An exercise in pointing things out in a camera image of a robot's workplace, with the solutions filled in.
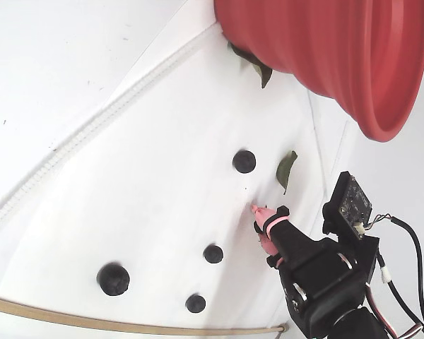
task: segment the green leaf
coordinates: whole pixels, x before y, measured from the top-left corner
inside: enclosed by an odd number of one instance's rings
[[[280,161],[280,164],[276,169],[276,178],[281,186],[284,187],[284,194],[288,190],[290,169],[297,160],[297,157],[297,153],[293,150]]]

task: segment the dried leaf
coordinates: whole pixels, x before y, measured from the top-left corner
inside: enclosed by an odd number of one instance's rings
[[[253,64],[254,69],[256,70],[256,72],[261,77],[261,86],[262,86],[262,88],[265,88],[268,81],[270,80],[270,77],[271,77],[273,70],[270,67],[268,67],[267,65],[263,64],[253,54],[246,52],[246,51],[243,51],[243,50],[237,48],[236,46],[234,46],[231,43],[229,43],[229,45],[231,46],[234,53],[236,53],[236,55],[238,55],[239,57],[241,57],[241,58],[243,58],[243,59],[245,59],[245,60],[247,60],[247,61],[249,61]]]
[[[294,165],[294,162],[297,160],[297,157],[297,153],[293,150],[280,161],[280,164],[276,169],[276,178],[281,186],[284,187],[284,194],[288,190],[290,169]]]

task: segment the white rope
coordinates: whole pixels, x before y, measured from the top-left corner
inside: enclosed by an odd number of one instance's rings
[[[48,173],[60,164],[66,162],[75,152],[79,151],[94,135],[97,135],[108,124],[115,120],[129,103],[133,102],[144,90],[150,88],[156,81],[166,76],[176,66],[187,60],[192,54],[199,50],[209,39],[222,32],[218,23],[206,28],[194,39],[180,47],[164,61],[159,63],[154,69],[133,84],[115,101],[99,111],[92,119],[86,122],[77,132],[68,138],[49,157],[42,161],[42,164],[35,168],[12,192],[8,198],[0,204],[0,224],[8,217],[27,196],[32,189],[39,184]]]

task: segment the screw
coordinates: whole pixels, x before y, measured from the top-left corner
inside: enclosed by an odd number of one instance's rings
[[[294,311],[296,311],[297,313],[300,312],[297,300],[292,299],[292,305],[294,306]]]

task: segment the robotic arm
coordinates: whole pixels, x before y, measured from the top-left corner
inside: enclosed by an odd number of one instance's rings
[[[366,295],[373,305],[368,284],[379,238],[364,234],[372,205],[353,176],[341,173],[323,207],[323,233],[336,234],[337,242],[311,240],[290,223],[285,206],[252,211],[267,263],[278,269],[289,314],[306,338],[398,338],[375,307],[375,315],[362,307]]]

